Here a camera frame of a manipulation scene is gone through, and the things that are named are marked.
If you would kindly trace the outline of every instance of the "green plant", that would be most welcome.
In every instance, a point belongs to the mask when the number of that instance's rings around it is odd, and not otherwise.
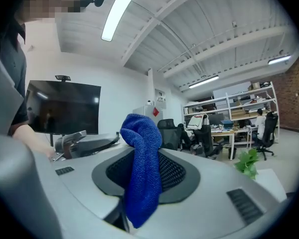
[[[238,163],[235,163],[236,169],[254,180],[257,174],[255,163],[259,160],[256,150],[250,149],[248,153],[241,152],[239,160]]]

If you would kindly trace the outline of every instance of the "red sticker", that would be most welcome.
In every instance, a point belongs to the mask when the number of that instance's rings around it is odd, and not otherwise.
[[[159,110],[154,108],[153,110],[153,115],[156,117],[159,114]]]

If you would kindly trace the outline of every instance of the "refrigerator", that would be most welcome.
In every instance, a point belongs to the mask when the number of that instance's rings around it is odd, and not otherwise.
[[[150,117],[155,122],[155,125],[157,125],[157,123],[163,119],[162,108],[153,105],[144,105],[142,107],[134,109],[133,113]]]

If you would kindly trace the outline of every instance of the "blue towel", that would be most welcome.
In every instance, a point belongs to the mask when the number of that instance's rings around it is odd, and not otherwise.
[[[130,184],[125,191],[125,208],[134,228],[139,228],[158,206],[161,193],[158,149],[162,139],[149,117],[129,114],[123,122],[121,135],[135,148]]]

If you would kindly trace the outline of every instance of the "television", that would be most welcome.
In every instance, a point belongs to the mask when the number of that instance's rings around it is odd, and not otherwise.
[[[30,81],[26,91],[29,126],[35,132],[98,134],[100,86]]]

